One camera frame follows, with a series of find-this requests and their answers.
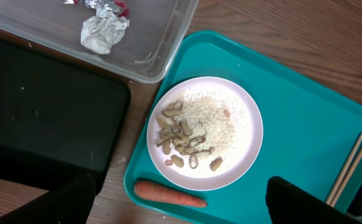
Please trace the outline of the white tissue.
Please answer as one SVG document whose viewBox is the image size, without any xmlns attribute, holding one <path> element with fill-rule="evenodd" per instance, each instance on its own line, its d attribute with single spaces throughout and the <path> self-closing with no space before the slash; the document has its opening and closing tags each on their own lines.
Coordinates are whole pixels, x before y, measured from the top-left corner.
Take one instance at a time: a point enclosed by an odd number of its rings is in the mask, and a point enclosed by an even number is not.
<svg viewBox="0 0 362 224">
<path fill-rule="evenodd" d="M 80 43 L 96 54 L 109 54 L 112 46 L 125 36 L 129 26 L 130 21 L 126 17 L 117 17 L 107 9 L 96 9 L 96 15 L 83 22 Z"/>
</svg>

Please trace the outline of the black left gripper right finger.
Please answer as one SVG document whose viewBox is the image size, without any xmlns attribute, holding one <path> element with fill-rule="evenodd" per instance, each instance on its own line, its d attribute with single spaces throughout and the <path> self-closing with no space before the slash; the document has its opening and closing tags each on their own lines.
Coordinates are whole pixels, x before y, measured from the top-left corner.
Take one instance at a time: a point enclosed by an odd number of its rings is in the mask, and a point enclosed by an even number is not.
<svg viewBox="0 0 362 224">
<path fill-rule="evenodd" d="M 267 182 L 265 202 L 273 224 L 360 224 L 279 176 Z"/>
</svg>

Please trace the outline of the red foil snack wrapper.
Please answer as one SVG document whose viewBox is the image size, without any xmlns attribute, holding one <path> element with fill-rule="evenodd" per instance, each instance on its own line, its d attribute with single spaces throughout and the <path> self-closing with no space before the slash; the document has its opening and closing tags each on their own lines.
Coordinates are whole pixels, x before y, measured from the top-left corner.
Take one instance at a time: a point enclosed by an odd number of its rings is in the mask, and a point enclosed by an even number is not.
<svg viewBox="0 0 362 224">
<path fill-rule="evenodd" d="M 107 9 L 118 17 L 126 17 L 129 9 L 123 0 L 63 0 L 64 4 L 78 4 L 89 9 Z"/>
</svg>

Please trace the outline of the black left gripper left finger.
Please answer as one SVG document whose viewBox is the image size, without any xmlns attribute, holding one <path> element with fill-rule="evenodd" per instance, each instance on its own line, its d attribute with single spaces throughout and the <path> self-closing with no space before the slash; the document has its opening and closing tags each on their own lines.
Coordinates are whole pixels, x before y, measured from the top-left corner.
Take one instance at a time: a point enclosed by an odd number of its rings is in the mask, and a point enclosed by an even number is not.
<svg viewBox="0 0 362 224">
<path fill-rule="evenodd" d="M 0 224 L 84 224 L 95 196 L 92 176 L 80 175 L 1 216 Z"/>
</svg>

